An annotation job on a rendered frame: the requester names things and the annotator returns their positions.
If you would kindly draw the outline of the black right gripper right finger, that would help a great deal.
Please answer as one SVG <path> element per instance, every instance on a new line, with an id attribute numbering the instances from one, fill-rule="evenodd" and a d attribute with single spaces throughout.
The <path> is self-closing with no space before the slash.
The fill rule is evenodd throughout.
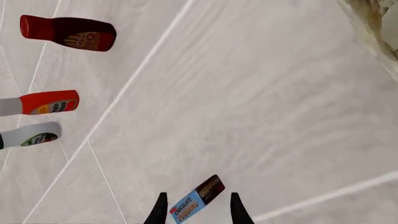
<path id="1" fill-rule="evenodd" d="M 233 224 L 255 224 L 246 211 L 237 192 L 231 193 L 230 210 Z"/>

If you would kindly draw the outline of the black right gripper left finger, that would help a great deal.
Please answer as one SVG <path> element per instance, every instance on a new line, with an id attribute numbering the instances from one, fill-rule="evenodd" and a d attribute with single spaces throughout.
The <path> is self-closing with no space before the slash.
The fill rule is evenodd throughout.
<path id="1" fill-rule="evenodd" d="M 161 192 L 149 216 L 143 224 L 165 224 L 167 219 L 168 198 L 166 192 Z"/>

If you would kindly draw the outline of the chocolate pudding box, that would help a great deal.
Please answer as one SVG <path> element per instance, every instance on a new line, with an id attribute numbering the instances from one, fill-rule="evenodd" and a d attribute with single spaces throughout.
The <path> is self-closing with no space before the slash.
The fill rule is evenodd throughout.
<path id="1" fill-rule="evenodd" d="M 225 186 L 218 175 L 212 175 L 171 207 L 169 213 L 176 224 L 182 224 L 205 208 L 224 189 Z"/>

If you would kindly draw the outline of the white dressing bottle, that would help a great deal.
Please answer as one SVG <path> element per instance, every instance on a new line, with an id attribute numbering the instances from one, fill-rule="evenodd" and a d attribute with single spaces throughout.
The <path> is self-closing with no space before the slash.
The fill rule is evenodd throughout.
<path id="1" fill-rule="evenodd" d="M 31 124 L 0 133 L 0 150 L 10 147 L 27 147 L 54 141 L 62 135 L 59 123 Z"/>

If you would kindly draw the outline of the red ketchup bottle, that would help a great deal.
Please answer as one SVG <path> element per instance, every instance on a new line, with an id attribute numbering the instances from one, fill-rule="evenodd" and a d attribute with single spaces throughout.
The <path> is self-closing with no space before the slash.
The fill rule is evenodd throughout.
<path id="1" fill-rule="evenodd" d="M 40 115 L 77 109 L 80 97 L 75 90 L 45 91 L 18 98 L 0 98 L 0 116 Z"/>

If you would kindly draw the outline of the dark barbecue sauce bottle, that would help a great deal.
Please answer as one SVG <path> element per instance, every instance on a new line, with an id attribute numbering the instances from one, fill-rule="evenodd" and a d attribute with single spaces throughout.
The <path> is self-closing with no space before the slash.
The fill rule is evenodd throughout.
<path id="1" fill-rule="evenodd" d="M 69 48 L 95 52 L 110 50 L 117 37 L 112 24 L 75 17 L 22 15 L 20 30 L 26 39 L 47 40 Z"/>

